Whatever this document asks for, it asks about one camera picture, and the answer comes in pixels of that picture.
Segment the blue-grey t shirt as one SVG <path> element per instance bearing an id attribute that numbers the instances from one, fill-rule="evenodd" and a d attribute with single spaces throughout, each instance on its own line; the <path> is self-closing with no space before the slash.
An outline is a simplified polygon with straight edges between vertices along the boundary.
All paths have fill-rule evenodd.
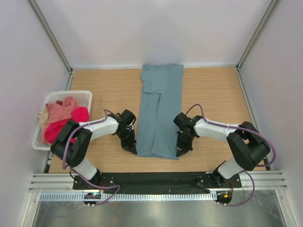
<path id="1" fill-rule="evenodd" d="M 143 66 L 136 136 L 138 156 L 178 159 L 178 127 L 173 120 L 181 113 L 183 73 L 181 64 Z"/>

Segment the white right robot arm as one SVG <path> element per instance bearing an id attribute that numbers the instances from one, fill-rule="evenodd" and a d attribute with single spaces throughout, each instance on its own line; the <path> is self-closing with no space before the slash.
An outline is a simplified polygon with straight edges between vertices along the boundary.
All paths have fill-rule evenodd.
<path id="1" fill-rule="evenodd" d="M 232 157 L 213 171 L 213 181 L 218 187 L 229 185 L 231 178 L 243 170 L 253 170 L 270 152 L 269 144 L 250 122 L 228 125 L 199 115 L 189 118 L 183 113 L 175 117 L 173 122 L 179 128 L 177 157 L 193 149 L 194 138 L 210 137 L 229 145 Z"/>

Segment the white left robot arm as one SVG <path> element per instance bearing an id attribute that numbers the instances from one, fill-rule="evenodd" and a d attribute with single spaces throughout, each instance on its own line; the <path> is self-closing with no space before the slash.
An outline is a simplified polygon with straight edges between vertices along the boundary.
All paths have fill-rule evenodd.
<path id="1" fill-rule="evenodd" d="M 133 125 L 134 115 L 114 115 L 77 123 L 69 120 L 51 145 L 51 152 L 62 160 L 63 167 L 77 173 L 73 189 L 102 189 L 102 174 L 86 158 L 89 143 L 104 135 L 117 135 L 122 149 L 137 154 Z"/>

